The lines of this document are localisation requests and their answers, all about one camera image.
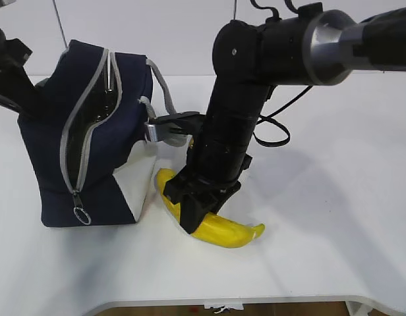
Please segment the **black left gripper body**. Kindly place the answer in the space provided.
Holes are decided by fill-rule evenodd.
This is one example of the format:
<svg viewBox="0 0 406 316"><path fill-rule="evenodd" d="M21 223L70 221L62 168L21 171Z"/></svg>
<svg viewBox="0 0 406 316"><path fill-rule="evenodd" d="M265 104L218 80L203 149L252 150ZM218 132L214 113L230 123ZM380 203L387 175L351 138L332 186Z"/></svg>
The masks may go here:
<svg viewBox="0 0 406 316"><path fill-rule="evenodd" d="M20 39L7 39L0 29L0 94L12 95L22 90L31 90L32 83L24 70L24 65L32 50Z"/></svg>

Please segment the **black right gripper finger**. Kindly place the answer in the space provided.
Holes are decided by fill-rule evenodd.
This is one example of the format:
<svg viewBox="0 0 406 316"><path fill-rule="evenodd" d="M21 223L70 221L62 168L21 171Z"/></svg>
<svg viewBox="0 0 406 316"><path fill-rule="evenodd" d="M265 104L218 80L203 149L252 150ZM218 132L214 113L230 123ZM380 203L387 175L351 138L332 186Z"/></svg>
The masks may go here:
<svg viewBox="0 0 406 316"><path fill-rule="evenodd" d="M212 209L213 214L218 214L222 206L226 203L226 201L231 198L235 193L240 190L240 187L230 187L227 189L216 190L214 192L214 197L216 200L216 204Z"/></svg>
<svg viewBox="0 0 406 316"><path fill-rule="evenodd" d="M217 202L218 199L208 192L185 194L180 202L180 226L192 234Z"/></svg>

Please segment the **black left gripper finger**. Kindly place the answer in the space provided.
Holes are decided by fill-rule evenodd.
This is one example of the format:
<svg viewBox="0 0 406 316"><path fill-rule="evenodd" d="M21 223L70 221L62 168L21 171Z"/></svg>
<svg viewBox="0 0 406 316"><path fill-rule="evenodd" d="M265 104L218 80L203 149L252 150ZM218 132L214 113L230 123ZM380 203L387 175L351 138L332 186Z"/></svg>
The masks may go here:
<svg viewBox="0 0 406 316"><path fill-rule="evenodd" d="M0 106L29 119L45 119L55 113L43 89L33 85L25 69L0 66Z"/></svg>

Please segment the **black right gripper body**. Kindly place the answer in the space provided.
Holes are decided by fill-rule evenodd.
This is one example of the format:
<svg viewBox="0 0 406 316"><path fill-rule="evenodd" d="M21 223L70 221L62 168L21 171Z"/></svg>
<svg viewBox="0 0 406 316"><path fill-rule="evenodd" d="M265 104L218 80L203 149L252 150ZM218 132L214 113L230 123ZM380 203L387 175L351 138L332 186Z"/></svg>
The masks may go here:
<svg viewBox="0 0 406 316"><path fill-rule="evenodd" d="M194 135L186 165L167 182L163 195L178 204L185 194L241 187L239 177L252 162L247 153L251 137L252 130L204 130Z"/></svg>

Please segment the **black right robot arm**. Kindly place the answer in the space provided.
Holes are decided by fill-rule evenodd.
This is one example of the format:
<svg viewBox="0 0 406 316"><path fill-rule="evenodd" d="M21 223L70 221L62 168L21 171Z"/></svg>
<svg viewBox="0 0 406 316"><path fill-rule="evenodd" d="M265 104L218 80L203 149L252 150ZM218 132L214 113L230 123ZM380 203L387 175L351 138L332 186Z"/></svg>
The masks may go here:
<svg viewBox="0 0 406 316"><path fill-rule="evenodd" d="M193 233L239 188L247 148L262 108L277 86L334 86L354 70L406 72L406 7L355 22L321 3L295 18L259 26L226 24L212 50L216 81L205 115L181 113L178 131L192 136L185 167L164 188Z"/></svg>

